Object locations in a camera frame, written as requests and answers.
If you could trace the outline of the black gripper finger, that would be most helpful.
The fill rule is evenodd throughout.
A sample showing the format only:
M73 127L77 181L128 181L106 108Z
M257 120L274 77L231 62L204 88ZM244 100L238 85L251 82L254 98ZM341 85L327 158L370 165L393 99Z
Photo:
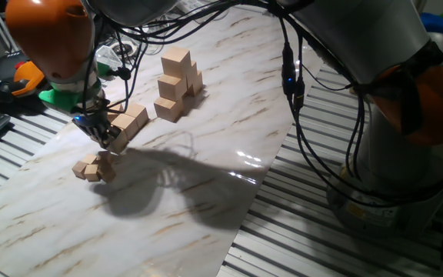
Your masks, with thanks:
M101 147L104 146L103 139L99 132L96 132L94 129L88 130L88 136L94 142L97 142Z
M115 143L117 138L121 134L121 129L116 126L109 126L107 127L105 134L102 138L103 146L102 148L107 150L114 150L115 149Z

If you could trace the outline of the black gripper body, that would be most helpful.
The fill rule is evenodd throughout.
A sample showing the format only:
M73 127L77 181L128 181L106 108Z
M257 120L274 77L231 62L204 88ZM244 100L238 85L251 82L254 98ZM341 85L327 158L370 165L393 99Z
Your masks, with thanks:
M72 122L88 136L102 137L107 134L110 123L105 113L92 115L78 115L72 118Z

